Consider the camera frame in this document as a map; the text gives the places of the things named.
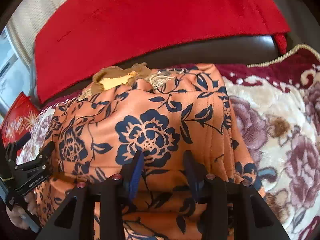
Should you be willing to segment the person's left hand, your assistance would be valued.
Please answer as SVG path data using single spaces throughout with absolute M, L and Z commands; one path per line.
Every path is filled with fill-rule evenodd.
M 28 211 L 32 215 L 37 215 L 37 202 L 36 202 L 35 194 L 33 192 L 29 192 L 24 197 L 24 200 L 26 203 L 28 203 L 28 207 L 27 207 Z M 21 208 L 18 205 L 15 205 L 11 211 L 7 207 L 6 212 L 7 212 L 7 215 L 9 216 L 10 221 L 12 222 L 12 224 L 14 224 L 14 226 L 23 230 L 29 229 L 28 224 L 23 219 L 23 217 L 26 214 L 23 208 Z

